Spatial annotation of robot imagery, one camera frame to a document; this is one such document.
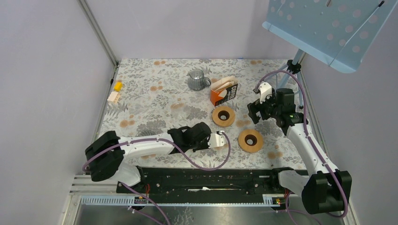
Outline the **orange coffee filter box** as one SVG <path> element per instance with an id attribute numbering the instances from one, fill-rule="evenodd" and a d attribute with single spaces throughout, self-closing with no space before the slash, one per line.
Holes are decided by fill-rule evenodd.
<path id="1" fill-rule="evenodd" d="M 210 101 L 214 106 L 218 106 L 236 97 L 238 83 L 219 92 L 210 91 Z"/>

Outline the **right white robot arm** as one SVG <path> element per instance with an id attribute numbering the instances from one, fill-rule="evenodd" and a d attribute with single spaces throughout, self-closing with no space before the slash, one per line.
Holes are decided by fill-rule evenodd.
<path id="1" fill-rule="evenodd" d="M 348 207 L 352 177 L 331 162 L 315 140 L 305 114 L 296 111 L 294 91 L 287 88 L 261 87 L 255 90 L 260 98 L 248 104 L 254 124 L 273 118 L 277 126 L 294 144 L 308 177 L 292 169 L 280 169 L 269 180 L 275 193 L 288 189 L 299 196 L 309 214 L 345 212 Z"/>

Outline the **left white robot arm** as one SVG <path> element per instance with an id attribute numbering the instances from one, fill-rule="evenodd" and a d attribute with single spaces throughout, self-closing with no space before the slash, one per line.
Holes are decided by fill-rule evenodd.
<path id="1" fill-rule="evenodd" d="M 146 181 L 137 166 L 127 164 L 128 159 L 209 149 L 214 147 L 217 136 L 204 122 L 140 137 L 123 137 L 114 130 L 107 131 L 84 151 L 87 161 L 83 171 L 90 173 L 93 182 L 117 180 L 139 193 Z"/>

